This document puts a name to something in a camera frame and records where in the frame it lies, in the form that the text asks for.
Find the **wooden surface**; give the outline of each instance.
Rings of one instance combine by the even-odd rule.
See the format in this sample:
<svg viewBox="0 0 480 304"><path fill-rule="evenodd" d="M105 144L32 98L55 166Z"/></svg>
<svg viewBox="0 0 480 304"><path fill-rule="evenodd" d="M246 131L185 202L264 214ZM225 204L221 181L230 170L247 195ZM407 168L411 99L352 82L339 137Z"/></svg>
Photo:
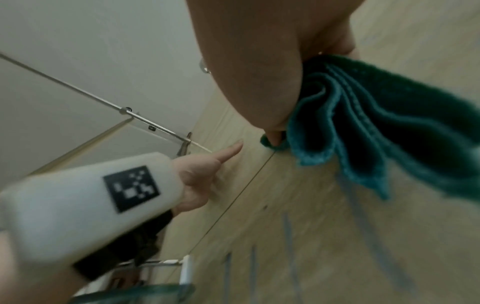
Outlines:
<svg viewBox="0 0 480 304"><path fill-rule="evenodd" d="M480 105L479 12L474 0L370 0L353 28L366 61ZM194 256L193 303L225 302L229 253L229 303L480 302L477 205L444 198L394 164L391 201L356 186L352 203L336 181L336 160L305 168L288 152L270 157L258 144L261 131L220 99L210 103L193 139L217 149L241 136L245 151L222 172L210 205L173 221L162 252ZM164 271L158 281L178 275Z"/></svg>

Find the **blue ink mark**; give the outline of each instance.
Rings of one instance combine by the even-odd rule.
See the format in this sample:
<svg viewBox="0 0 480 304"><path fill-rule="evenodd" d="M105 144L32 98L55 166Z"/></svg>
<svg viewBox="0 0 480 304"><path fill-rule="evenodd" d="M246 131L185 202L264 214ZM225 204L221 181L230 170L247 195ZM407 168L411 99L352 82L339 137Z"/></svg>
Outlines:
<svg viewBox="0 0 480 304"><path fill-rule="evenodd" d="M225 275L223 277L223 304L229 304L230 298L230 272L232 267L232 253L225 257Z"/></svg>
<svg viewBox="0 0 480 304"><path fill-rule="evenodd" d="M258 304L257 284L257 248L253 246L250 253L250 304Z"/></svg>
<svg viewBox="0 0 480 304"><path fill-rule="evenodd" d="M403 269L395 263L388 248L382 244L375 228L370 224L369 218L362 208L362 205L358 202L350 181L348 181L341 173L336 175L336 180L344 194L347 196L347 202L352 210L355 223L360 229L363 239L380 269L395 288L415 293L415 283L403 271Z"/></svg>
<svg viewBox="0 0 480 304"><path fill-rule="evenodd" d="M294 241L292 237L292 225L290 224L287 213L283 214L283 229L285 232L286 252L288 256L288 266L290 267L290 276L293 283L293 288L296 294L296 301L298 304L303 304L302 289L300 288L299 276L297 275L297 267L295 266L294 256Z"/></svg>

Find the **green towel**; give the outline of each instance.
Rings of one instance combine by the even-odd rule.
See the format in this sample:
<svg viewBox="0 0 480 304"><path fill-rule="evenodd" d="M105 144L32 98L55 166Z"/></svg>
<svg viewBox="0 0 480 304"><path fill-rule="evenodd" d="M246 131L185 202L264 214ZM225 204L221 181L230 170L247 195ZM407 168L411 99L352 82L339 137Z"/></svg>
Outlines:
<svg viewBox="0 0 480 304"><path fill-rule="evenodd" d="M318 56L303 65L298 104L279 147L300 165L337 154L351 181L387 199L387 157L450 196L480 201L480 112L471 103L363 62Z"/></svg>

